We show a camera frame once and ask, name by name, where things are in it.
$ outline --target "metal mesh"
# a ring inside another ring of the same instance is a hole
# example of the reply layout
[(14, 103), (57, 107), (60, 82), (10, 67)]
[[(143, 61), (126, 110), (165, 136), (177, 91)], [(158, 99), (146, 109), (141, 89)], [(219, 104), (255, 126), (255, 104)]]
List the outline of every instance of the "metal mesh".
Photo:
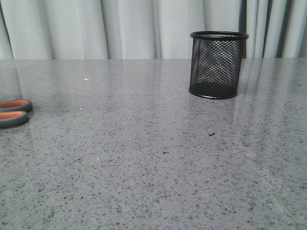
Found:
[[(233, 35), (203, 34), (202, 36)], [(189, 91), (197, 96), (212, 99), (234, 97), (239, 80), (242, 45), (242, 40), (194, 38)]]

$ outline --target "countertop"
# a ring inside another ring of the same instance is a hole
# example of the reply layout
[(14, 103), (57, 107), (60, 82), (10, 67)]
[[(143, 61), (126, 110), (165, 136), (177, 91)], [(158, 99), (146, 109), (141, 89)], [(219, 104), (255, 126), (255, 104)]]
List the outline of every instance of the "countertop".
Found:
[(306, 230), (307, 59), (244, 59), (238, 95), (190, 60), (2, 60), (0, 229)]

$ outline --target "curtain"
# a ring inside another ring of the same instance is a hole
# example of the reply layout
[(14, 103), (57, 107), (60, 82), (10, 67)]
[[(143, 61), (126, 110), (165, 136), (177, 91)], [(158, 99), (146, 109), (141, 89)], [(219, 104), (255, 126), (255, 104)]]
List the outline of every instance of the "curtain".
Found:
[(0, 0), (0, 59), (191, 58), (201, 30), (247, 58), (307, 57), (307, 0)]

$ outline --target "pen holder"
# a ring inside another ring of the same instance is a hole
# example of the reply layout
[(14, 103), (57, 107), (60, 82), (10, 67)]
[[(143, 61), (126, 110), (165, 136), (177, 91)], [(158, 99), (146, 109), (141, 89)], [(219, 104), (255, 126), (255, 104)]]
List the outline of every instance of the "pen holder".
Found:
[(193, 38), (189, 92), (204, 98), (227, 99), (237, 95), (243, 44), (239, 32), (198, 31)]

